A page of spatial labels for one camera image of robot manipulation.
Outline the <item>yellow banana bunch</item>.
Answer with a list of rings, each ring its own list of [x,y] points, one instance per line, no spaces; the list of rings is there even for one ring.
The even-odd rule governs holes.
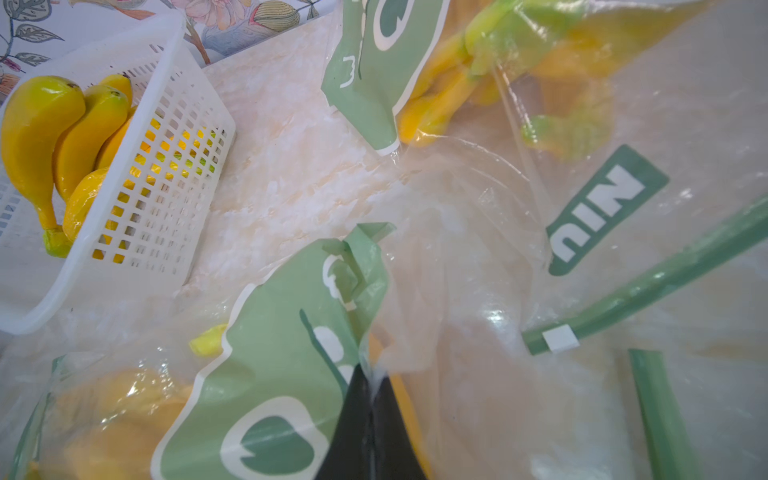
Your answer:
[[[81,89],[60,76],[34,77],[6,102],[1,155],[16,190],[37,212],[46,252],[68,255],[97,188],[77,192],[104,145],[131,114],[133,90],[124,75]]]

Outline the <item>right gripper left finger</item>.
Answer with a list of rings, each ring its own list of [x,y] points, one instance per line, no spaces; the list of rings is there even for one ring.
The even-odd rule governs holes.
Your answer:
[[[351,377],[333,439],[315,478],[364,480],[370,477],[369,385],[360,366]]]

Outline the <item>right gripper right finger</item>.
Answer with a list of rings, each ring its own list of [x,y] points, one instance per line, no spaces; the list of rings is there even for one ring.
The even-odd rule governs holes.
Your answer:
[[[372,479],[425,480],[389,377],[372,402]]]

